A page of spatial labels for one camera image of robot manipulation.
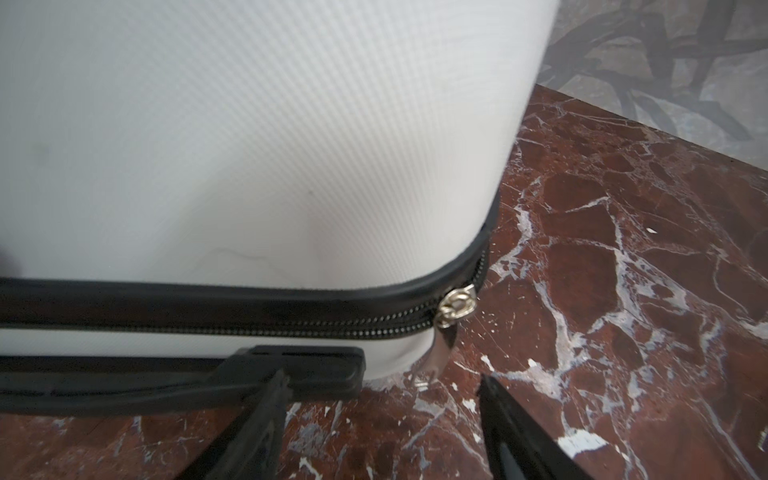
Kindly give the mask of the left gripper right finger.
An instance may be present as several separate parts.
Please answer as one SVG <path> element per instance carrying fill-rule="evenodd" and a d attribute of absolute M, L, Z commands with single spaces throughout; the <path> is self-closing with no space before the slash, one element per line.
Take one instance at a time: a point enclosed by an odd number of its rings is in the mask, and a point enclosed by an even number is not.
<path fill-rule="evenodd" d="M 495 480 L 590 477 L 498 380 L 483 375 L 477 396 L 488 465 Z"/>

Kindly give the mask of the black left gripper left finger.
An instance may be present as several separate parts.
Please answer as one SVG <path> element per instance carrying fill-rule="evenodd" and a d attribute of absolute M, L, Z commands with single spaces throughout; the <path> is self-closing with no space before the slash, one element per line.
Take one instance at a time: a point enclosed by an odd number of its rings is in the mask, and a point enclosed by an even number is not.
<path fill-rule="evenodd" d="M 274 479 L 288 401 L 288 377 L 277 371 L 246 408 L 181 473 L 179 479 Z"/>

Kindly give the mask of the black and white suitcase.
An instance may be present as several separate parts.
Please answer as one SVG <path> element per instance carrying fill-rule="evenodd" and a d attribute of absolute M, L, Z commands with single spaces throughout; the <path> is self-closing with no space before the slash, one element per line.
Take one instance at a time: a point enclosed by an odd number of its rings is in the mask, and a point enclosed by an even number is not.
<path fill-rule="evenodd" d="M 442 373 L 555 1 L 5 1 L 1 409 Z"/>

